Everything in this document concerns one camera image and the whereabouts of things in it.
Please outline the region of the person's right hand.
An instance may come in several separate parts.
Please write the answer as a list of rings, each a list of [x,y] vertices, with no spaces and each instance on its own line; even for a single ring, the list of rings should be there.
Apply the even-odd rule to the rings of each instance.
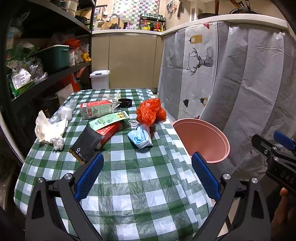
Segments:
[[[295,240],[295,195],[285,188],[271,222],[271,240]]]

